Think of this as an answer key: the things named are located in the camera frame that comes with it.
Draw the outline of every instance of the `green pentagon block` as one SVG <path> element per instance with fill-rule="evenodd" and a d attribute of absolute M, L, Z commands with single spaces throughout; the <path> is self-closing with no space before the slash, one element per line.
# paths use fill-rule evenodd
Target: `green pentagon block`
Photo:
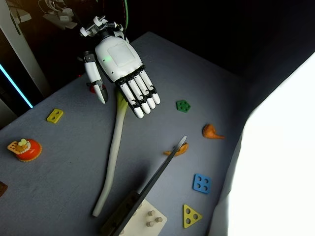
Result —
<path fill-rule="evenodd" d="M 187 113 L 190 109 L 189 103 L 185 100 L 177 101 L 176 107 L 178 111 L 185 112 L 185 113 Z"/>

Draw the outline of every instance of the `long vegetable stalk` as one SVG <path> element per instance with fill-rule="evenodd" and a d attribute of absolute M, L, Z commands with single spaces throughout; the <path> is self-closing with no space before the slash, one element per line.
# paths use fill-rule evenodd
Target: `long vegetable stalk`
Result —
<path fill-rule="evenodd" d="M 100 197 L 92 213 L 92 215 L 95 217 L 98 217 L 100 212 L 102 211 L 102 208 L 105 204 L 105 201 L 108 197 L 108 194 L 113 184 L 116 160 L 118 156 L 120 140 L 122 137 L 123 124 L 124 124 L 126 110 L 128 107 L 128 103 L 125 101 L 124 97 L 122 96 L 120 92 L 116 92 L 116 96 L 117 96 L 117 114 L 116 114 L 114 135 L 113 135 L 113 140 L 112 140 L 112 144 L 110 146 L 110 151 L 109 151 L 106 180 L 104 183 L 103 190 L 100 194 Z"/>

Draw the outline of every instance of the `toy croissant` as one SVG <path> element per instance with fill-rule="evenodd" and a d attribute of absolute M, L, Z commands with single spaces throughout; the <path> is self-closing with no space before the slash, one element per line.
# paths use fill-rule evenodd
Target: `toy croissant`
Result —
<path fill-rule="evenodd" d="M 21 139 L 19 142 L 14 141 L 7 147 L 15 156 L 23 162 L 35 160 L 40 154 L 42 147 L 33 139 Z"/>

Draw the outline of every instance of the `table surface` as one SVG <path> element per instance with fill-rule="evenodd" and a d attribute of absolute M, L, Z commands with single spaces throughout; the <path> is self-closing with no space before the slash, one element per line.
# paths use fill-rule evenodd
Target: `table surface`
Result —
<path fill-rule="evenodd" d="M 1 236 L 95 236 L 106 218 L 131 191 L 140 192 L 170 150 L 187 135 L 188 151 L 174 158 L 146 199 L 168 221 L 160 236 L 203 236 L 219 199 L 241 129 L 237 112 L 243 101 L 240 79 L 228 71 L 153 34 L 132 45 L 161 97 L 143 119 L 128 108 L 114 183 L 98 218 L 92 210 L 102 189 L 116 115 L 114 85 L 106 82 L 109 102 L 88 91 L 86 75 L 36 105 L 0 131 Z M 191 105 L 176 110 L 176 101 Z M 57 124 L 46 121 L 54 108 L 64 111 Z M 225 140 L 202 137 L 205 124 L 215 125 Z M 12 141 L 32 138 L 43 146 L 29 163 L 6 149 Z M 195 173 L 212 180 L 210 194 L 192 189 Z M 203 219 L 183 228 L 183 204 Z"/>

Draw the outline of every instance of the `yellow rectangular block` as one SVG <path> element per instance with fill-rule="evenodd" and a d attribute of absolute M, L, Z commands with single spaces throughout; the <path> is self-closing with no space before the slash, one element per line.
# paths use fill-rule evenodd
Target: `yellow rectangular block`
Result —
<path fill-rule="evenodd" d="M 47 121 L 56 124 L 63 116 L 63 111 L 60 109 L 54 109 L 53 112 L 47 117 Z"/>

